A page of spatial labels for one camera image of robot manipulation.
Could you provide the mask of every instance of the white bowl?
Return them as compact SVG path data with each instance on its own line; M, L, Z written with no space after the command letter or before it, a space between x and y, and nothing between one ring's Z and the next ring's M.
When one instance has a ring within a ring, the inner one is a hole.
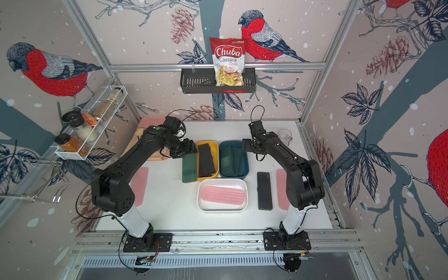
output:
M213 186L220 188L231 188L244 191L244 202L241 205L232 205L226 203L209 202L201 199L201 192L205 186ZM241 212L247 207L247 185L241 179L233 178L216 178L216 179L205 179L199 184L198 187L198 198L197 205L200 210L206 213L226 213L226 212Z

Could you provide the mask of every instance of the black metal base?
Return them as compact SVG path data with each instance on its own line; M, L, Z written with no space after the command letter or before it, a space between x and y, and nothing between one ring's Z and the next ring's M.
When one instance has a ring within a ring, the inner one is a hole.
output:
M123 247L123 252L125 253L138 253L138 252L156 252L157 244L154 244L150 249L143 250L138 242L136 242L135 237L128 236L126 238L126 244ZM154 233L154 242L159 242L160 249L159 252L169 252L172 241L172 233Z
M306 231L301 231L296 235L288 236L285 242L282 242L278 231L263 233L264 249L266 251L275 250L311 250L310 240Z

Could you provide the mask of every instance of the red bird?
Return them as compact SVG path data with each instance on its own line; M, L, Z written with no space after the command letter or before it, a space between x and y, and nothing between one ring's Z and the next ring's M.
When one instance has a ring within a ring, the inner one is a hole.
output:
M257 10L249 10L241 15L238 24L241 27L241 38L246 39L246 52L257 60L270 60L278 57L292 57L301 62L308 62L298 57L296 52L288 47L281 35L275 32L263 19L263 14Z
M396 17L401 17L402 15L398 14L398 8L403 6L404 4L408 3L410 0L374 0L370 2L368 5L372 5L375 2L384 2L386 4L386 8L384 9L384 12L379 16L380 18L383 18L384 13L388 8L394 8L395 9L395 16L392 20L394 20Z
M448 206L448 129L437 136L429 146L428 156L428 180L417 179L411 174L411 170L408 166L405 167L409 175L411 176L411 182L406 186L411 187L413 180L417 180L423 184L430 186L438 197ZM431 214L423 213L428 216L437 226L438 231L433 232L435 235L441 235L440 227L448 222L448 217L440 222L437 222L432 218Z
M94 71L103 69L68 56L43 52L28 43L14 44L9 48L6 56L13 71L20 69L46 93L72 96L73 106L75 106L75 95L84 87L89 89L87 80L90 75Z

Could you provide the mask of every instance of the cassava chips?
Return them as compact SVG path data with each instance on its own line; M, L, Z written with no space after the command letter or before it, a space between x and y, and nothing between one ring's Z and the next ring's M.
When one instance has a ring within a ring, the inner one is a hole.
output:
M242 86L246 42L242 39L210 38L217 86Z

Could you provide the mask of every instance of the white tabletop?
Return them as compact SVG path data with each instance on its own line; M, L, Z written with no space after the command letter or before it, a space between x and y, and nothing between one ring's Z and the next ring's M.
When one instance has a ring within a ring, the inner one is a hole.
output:
M193 141L212 140L218 144L227 140L250 138L248 121L189 121L186 137ZM289 148L299 156L306 156L305 147L294 121L263 121L266 131L277 133L289 129L293 139ZM196 205L199 182L182 183L182 159L150 161L143 164L149 175L142 205L137 209L154 230L243 230L278 228L286 216L277 203L276 172L282 167L270 155L259 162L255 154L247 154L249 174L244 179L248 188L248 206L240 213L204 213ZM257 172L271 175L272 211L258 209ZM325 205L306 215L305 229L332 228ZM109 217L101 218L96 230L122 230Z

